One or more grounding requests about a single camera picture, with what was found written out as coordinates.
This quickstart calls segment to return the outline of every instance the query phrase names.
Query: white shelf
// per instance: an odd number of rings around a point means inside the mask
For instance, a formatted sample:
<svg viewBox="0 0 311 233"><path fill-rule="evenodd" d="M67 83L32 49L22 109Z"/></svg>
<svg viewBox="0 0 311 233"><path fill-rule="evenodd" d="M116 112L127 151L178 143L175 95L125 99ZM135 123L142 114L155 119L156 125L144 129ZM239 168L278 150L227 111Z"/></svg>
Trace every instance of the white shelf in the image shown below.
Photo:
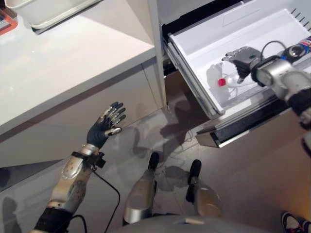
<svg viewBox="0 0 311 233"><path fill-rule="evenodd" d="M104 0L41 35L18 17L0 37L0 134L155 57L126 0Z"/></svg>

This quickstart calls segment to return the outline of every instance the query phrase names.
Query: white plastic container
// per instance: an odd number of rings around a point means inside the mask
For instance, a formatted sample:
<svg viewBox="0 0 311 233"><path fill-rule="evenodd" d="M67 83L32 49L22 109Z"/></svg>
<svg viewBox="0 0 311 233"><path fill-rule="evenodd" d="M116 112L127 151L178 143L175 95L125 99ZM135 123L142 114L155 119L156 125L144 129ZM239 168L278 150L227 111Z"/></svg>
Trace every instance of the white plastic container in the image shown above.
<svg viewBox="0 0 311 233"><path fill-rule="evenodd" d="M5 0L33 28L43 29L100 0Z"/></svg>

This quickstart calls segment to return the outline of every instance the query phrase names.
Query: sneaker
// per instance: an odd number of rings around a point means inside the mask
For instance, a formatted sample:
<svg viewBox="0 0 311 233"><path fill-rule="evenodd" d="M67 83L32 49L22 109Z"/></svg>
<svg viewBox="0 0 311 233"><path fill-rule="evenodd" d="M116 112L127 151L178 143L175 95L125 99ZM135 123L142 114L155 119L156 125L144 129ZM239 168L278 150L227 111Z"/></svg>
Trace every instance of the sneaker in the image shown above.
<svg viewBox="0 0 311 233"><path fill-rule="evenodd" d="M282 223L286 233L305 233L298 220L288 212L282 215Z"/></svg>
<svg viewBox="0 0 311 233"><path fill-rule="evenodd" d="M302 227L305 230L305 233L311 233L311 222L309 221L304 221L302 223Z"/></svg>

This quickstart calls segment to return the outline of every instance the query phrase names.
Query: white cabinet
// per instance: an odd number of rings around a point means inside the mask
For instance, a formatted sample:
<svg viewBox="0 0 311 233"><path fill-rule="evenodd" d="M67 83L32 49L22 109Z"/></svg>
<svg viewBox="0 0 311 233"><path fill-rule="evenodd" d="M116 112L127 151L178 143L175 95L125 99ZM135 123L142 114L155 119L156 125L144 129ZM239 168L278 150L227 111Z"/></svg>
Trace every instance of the white cabinet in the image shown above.
<svg viewBox="0 0 311 233"><path fill-rule="evenodd" d="M100 113L115 101L123 102L126 107L127 118L122 126L157 110L142 65L1 135L0 167L63 159L71 155L86 142L87 131Z"/></svg>

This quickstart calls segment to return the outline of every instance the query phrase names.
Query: white drawer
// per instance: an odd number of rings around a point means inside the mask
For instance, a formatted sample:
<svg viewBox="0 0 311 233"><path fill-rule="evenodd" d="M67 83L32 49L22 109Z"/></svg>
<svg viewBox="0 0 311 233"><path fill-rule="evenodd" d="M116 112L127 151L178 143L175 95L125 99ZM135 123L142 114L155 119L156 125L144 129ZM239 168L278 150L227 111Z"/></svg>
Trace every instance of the white drawer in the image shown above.
<svg viewBox="0 0 311 233"><path fill-rule="evenodd" d="M229 75L234 80L238 77L233 64L221 61L225 54L243 46L261 50L272 40L282 41L289 47L311 34L309 0L230 1L232 5L225 9L219 2L215 0L162 26L168 56L211 119L199 132L209 134L211 143L202 144L216 147L245 135L287 109L271 90L258 86L250 76L245 79L244 86L219 87L219 78ZM213 7L212 11L208 10L209 6ZM206 18L199 16L199 21L195 22L193 18L204 10ZM264 56L282 50L279 44L270 44ZM294 65L310 72L310 56Z"/></svg>

